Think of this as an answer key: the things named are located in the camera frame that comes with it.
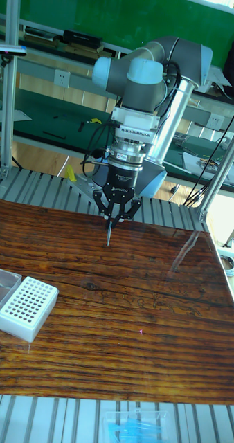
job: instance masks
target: white paper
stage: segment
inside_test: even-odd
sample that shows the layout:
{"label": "white paper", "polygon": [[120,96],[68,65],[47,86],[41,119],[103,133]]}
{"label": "white paper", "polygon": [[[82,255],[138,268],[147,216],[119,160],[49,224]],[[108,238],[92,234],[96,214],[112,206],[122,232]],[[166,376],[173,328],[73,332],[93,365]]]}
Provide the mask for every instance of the white paper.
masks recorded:
{"label": "white paper", "polygon": [[231,83],[224,77],[222,70],[217,68],[217,66],[211,66],[207,80],[213,83],[223,84],[224,86],[231,86]]}
{"label": "white paper", "polygon": [[200,86],[198,92],[207,92],[211,87],[212,83],[218,84],[221,90],[224,92],[224,86],[231,86],[231,83],[224,77],[224,74],[220,68],[217,66],[211,66],[208,72],[206,83],[204,86]]}
{"label": "white paper", "polygon": [[[188,169],[198,177],[203,172],[203,166],[205,165],[204,162],[201,162],[201,159],[199,157],[195,157],[191,154],[188,154],[187,152],[183,153],[183,164],[186,169]],[[207,168],[207,172],[204,172],[202,177],[206,180],[211,180],[216,171],[217,171],[216,165],[209,166]],[[234,186],[234,165],[231,166],[229,173],[224,180],[224,184]]]}
{"label": "white paper", "polygon": [[[0,123],[3,120],[3,111],[0,111]],[[21,122],[24,120],[32,120],[32,118],[28,117],[23,111],[14,110],[14,121]]]}

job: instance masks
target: window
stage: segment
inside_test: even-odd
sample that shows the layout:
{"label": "window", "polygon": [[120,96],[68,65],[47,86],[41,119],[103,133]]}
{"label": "window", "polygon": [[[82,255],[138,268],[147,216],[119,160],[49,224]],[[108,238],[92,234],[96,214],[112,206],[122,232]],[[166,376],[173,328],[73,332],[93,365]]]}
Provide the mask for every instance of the window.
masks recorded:
{"label": "window", "polygon": [[210,8],[219,9],[224,12],[234,14],[234,0],[189,0],[194,3],[209,6]]}

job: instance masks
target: wood grain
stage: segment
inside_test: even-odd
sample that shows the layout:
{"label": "wood grain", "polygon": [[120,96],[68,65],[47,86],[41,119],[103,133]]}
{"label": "wood grain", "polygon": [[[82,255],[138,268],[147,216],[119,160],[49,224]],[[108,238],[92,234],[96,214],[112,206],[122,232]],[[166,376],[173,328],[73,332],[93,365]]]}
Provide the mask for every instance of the wood grain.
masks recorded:
{"label": "wood grain", "polygon": [[0,200],[0,267],[55,285],[29,345],[0,331],[0,394],[234,404],[234,307],[208,233]]}

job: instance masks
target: plastic container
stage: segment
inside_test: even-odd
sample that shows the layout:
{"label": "plastic container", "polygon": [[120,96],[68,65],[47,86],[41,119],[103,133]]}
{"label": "plastic container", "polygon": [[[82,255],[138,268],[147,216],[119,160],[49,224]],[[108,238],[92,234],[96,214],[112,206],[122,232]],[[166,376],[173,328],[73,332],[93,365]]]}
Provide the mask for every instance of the plastic container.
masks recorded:
{"label": "plastic container", "polygon": [[166,411],[109,412],[103,420],[104,443],[176,443]]}
{"label": "plastic container", "polygon": [[21,275],[0,269],[0,309],[21,284]]}
{"label": "plastic container", "polygon": [[55,306],[58,289],[26,277],[0,311],[0,329],[33,342]]}

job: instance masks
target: green chalkboard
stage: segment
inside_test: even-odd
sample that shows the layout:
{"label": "green chalkboard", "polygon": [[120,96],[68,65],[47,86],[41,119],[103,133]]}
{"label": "green chalkboard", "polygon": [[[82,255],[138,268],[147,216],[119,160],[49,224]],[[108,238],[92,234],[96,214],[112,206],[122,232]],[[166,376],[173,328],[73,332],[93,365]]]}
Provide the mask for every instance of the green chalkboard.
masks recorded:
{"label": "green chalkboard", "polygon": [[[0,0],[0,13],[6,13],[6,0]],[[188,0],[22,0],[21,18],[130,49],[175,35],[212,48],[220,67],[234,40],[234,15]]]}

